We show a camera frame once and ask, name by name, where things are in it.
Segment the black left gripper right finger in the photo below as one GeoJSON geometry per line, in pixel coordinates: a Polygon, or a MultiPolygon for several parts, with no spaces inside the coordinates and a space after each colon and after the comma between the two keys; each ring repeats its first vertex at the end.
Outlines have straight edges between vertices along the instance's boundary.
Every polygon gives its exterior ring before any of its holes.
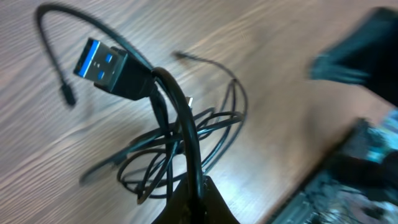
{"type": "Polygon", "coordinates": [[[203,176],[205,221],[207,224],[239,224],[210,176],[203,176]]]}

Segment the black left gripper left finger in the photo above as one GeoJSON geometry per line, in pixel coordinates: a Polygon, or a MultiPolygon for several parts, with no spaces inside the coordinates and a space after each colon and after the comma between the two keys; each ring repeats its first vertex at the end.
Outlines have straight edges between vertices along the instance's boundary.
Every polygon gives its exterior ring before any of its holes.
{"type": "Polygon", "coordinates": [[[152,224],[181,224],[188,223],[190,209],[188,206],[189,194],[186,178],[177,185],[172,198],[167,202],[160,215],[152,224]]]}

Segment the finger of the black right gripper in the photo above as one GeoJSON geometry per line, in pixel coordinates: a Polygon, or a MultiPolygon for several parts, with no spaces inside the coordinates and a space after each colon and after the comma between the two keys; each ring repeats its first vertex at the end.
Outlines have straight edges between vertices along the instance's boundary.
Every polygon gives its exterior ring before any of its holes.
{"type": "Polygon", "coordinates": [[[375,7],[345,39],[318,54],[312,80],[361,85],[397,105],[397,9],[375,7]]]}

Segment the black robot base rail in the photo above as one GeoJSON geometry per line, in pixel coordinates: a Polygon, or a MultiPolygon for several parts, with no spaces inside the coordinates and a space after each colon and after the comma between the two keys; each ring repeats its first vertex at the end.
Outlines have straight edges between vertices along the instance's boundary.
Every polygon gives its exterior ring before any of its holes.
{"type": "Polygon", "coordinates": [[[268,223],[397,224],[397,110],[359,119],[268,223]]]}

